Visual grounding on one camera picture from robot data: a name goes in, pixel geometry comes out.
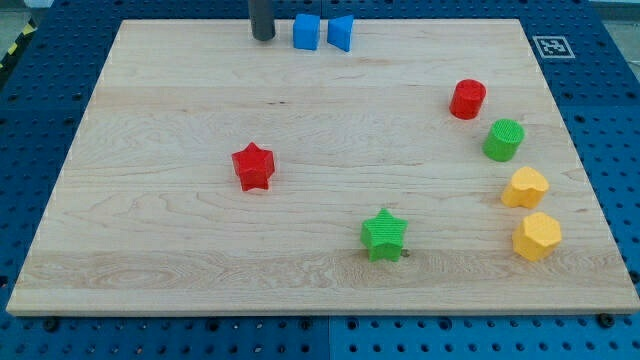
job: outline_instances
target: red star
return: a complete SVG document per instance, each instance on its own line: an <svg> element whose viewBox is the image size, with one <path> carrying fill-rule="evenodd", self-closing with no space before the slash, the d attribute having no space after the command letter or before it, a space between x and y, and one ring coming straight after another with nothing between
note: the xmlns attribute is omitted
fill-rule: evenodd
<svg viewBox="0 0 640 360"><path fill-rule="evenodd" d="M240 177L242 191L269 189L269 177L275 171L272 151L262 150L250 143L244 150L232 154L231 159L236 175Z"/></svg>

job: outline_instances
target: yellow hexagon block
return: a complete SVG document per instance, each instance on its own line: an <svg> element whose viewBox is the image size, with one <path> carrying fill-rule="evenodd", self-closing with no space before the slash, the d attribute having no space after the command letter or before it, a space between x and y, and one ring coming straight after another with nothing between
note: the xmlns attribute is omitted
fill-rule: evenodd
<svg viewBox="0 0 640 360"><path fill-rule="evenodd" d="M543 212L537 212L522 220L511 239L513 251L529 261L538 261L549 256L562 241L560 223Z"/></svg>
<svg viewBox="0 0 640 360"><path fill-rule="evenodd" d="M549 182L536 169L525 166L518 169L502 192L502 203L509 207L524 206L533 209L549 190Z"/></svg>

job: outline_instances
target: green block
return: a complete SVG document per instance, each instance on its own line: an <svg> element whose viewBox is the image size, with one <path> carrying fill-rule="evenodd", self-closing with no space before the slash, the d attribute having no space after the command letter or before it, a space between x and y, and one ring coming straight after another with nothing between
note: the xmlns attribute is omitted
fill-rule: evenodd
<svg viewBox="0 0 640 360"><path fill-rule="evenodd" d="M493 123L482 150L495 161L509 161L516 154L524 139L524 129L511 119L500 119Z"/></svg>
<svg viewBox="0 0 640 360"><path fill-rule="evenodd" d="M360 241L369 249L369 261L398 261L402 253L404 231L408 222L393 217L387 209L362 223Z"/></svg>

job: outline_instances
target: black pole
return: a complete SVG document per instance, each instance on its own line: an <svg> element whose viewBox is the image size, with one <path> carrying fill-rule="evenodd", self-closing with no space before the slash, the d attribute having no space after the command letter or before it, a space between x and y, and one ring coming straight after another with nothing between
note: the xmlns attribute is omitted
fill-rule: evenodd
<svg viewBox="0 0 640 360"><path fill-rule="evenodd" d="M256 40L267 41L276 36L271 0L248 0L251 32Z"/></svg>

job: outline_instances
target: yellow and black tape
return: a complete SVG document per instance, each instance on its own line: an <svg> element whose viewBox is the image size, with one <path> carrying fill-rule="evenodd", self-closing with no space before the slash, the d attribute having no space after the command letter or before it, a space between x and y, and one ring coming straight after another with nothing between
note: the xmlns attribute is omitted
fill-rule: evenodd
<svg viewBox="0 0 640 360"><path fill-rule="evenodd" d="M9 79L9 75L18 63L18 59L22 56L27 48L27 45L31 42L31 39L35 35L37 27L33 20L29 20L27 25L24 26L22 32L18 34L18 38L13 42L7 53L0 60L0 90Z"/></svg>

